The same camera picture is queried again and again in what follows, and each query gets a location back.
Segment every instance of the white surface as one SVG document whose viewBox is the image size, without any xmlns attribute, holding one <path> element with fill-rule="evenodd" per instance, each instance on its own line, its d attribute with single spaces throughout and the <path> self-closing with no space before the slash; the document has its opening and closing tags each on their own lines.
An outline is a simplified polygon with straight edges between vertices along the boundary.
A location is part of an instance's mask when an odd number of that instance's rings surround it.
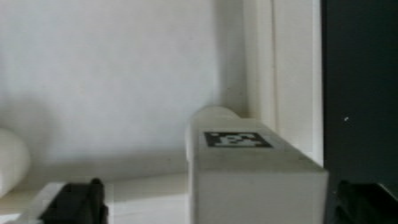
<svg viewBox="0 0 398 224">
<path fill-rule="evenodd" d="M 187 132 L 191 223 L 322 224 L 328 171 L 266 125 L 226 113 L 202 110 Z M 205 132 L 257 132 L 273 148 L 210 147 Z"/>
<path fill-rule="evenodd" d="M 106 184 L 106 203 L 111 208 L 109 223 L 187 224 L 187 183 L 187 175 L 177 174 Z M 36 195 L 38 191 L 15 192 L 0 199 L 0 224 L 15 220 Z"/>
<path fill-rule="evenodd" d="M 0 198 L 26 178 L 29 166 L 31 155 L 24 140 L 0 129 Z"/>
<path fill-rule="evenodd" d="M 246 114 L 242 0 L 0 0 L 0 126 L 49 181 L 187 168 L 207 105 Z"/>
<path fill-rule="evenodd" d="M 321 0 L 246 2 L 251 114 L 324 164 Z"/>
</svg>

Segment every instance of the black panel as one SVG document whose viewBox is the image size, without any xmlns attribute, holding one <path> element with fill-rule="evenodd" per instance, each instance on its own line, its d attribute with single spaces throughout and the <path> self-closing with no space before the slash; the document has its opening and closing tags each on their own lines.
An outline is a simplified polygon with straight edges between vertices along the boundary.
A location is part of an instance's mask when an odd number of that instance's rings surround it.
<svg viewBox="0 0 398 224">
<path fill-rule="evenodd" d="M 398 1 L 324 0 L 328 223 L 338 183 L 398 181 Z"/>
</svg>

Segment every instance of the white block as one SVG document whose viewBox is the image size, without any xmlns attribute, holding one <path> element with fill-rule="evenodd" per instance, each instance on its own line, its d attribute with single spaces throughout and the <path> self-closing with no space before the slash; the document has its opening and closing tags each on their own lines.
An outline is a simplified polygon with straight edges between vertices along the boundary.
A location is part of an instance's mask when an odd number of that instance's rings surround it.
<svg viewBox="0 0 398 224">
<path fill-rule="evenodd" d="M 212 147 L 207 132 L 255 133 L 271 147 Z M 212 107 L 194 116 L 187 141 L 191 223 L 321 224 L 328 171 L 266 125 Z"/>
</svg>

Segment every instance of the vertical edge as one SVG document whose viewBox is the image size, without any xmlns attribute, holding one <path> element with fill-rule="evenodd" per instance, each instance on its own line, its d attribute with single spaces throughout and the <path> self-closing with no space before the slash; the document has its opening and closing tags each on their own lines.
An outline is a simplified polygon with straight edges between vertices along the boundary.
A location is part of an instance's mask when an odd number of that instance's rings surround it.
<svg viewBox="0 0 398 224">
<path fill-rule="evenodd" d="M 278 131 L 273 0 L 244 1 L 250 116 Z"/>
<path fill-rule="evenodd" d="M 315 161 L 324 166 L 324 88 L 322 88 L 322 0 L 313 0 L 313 146 Z"/>
</svg>

